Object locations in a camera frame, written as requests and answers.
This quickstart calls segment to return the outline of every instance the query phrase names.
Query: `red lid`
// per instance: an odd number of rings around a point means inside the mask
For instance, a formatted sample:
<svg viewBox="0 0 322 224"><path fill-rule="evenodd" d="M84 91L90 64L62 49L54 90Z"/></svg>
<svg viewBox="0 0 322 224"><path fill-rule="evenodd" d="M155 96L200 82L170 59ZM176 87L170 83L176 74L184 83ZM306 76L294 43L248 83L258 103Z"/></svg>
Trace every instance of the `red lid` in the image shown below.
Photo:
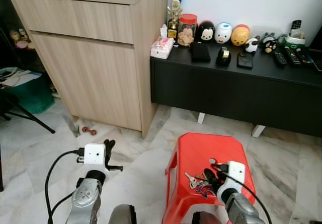
<svg viewBox="0 0 322 224"><path fill-rule="evenodd" d="M239 27L244 27L244 28L247 28L247 29L249 30L249 27L248 27L246 24L238 24L238 25L235 27L235 29L236 29L236 28L239 28Z"/></svg>
<svg viewBox="0 0 322 224"><path fill-rule="evenodd" d="M197 16L194 14L182 14L180 17L180 21L184 24L196 24Z"/></svg>

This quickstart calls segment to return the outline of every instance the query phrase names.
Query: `cabinet drawer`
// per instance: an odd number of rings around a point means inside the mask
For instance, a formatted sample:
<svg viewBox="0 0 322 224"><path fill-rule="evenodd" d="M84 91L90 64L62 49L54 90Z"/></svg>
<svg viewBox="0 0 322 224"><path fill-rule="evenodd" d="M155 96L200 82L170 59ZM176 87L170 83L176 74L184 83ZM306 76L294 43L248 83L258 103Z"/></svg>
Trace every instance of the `cabinet drawer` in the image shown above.
<svg viewBox="0 0 322 224"><path fill-rule="evenodd" d="M129 5L15 0L29 30L133 43Z"/></svg>
<svg viewBox="0 0 322 224"><path fill-rule="evenodd" d="M72 115L141 131L130 45L36 32L32 36Z"/></svg>

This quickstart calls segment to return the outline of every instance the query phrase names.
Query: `wooden cabinet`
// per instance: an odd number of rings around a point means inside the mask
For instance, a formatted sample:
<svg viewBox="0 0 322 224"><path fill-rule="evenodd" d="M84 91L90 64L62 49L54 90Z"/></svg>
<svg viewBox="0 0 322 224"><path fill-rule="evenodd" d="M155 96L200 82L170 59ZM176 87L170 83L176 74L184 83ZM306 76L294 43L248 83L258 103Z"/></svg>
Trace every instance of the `wooden cabinet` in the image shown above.
<svg viewBox="0 0 322 224"><path fill-rule="evenodd" d="M142 131L167 0L11 0L70 114Z"/></svg>
<svg viewBox="0 0 322 224"><path fill-rule="evenodd" d="M72 115L141 131L130 45L33 33Z"/></svg>

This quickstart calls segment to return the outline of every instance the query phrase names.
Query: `black wallet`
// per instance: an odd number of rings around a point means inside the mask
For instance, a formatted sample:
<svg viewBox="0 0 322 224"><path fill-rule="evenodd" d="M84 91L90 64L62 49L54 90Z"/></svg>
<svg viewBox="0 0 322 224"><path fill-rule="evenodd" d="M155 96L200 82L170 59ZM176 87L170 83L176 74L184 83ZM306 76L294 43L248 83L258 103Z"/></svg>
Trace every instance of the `black wallet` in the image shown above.
<svg viewBox="0 0 322 224"><path fill-rule="evenodd" d="M192 42L190 44L192 61L210 61L208 46L203 43Z"/></svg>

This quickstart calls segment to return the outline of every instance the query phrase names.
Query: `white console leg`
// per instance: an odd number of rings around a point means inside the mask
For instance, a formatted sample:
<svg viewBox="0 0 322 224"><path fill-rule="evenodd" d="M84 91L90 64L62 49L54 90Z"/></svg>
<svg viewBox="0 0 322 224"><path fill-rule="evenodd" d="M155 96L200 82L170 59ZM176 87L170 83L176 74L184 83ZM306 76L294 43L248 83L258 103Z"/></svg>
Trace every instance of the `white console leg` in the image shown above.
<svg viewBox="0 0 322 224"><path fill-rule="evenodd" d="M262 132L264 131L266 126L263 125L256 125L256 127L254 128L253 132L252 132L252 137L259 137Z"/></svg>
<svg viewBox="0 0 322 224"><path fill-rule="evenodd" d="M199 112L199 117L198 117L197 123L202 124L204 118L205 118L205 114L203 112Z"/></svg>

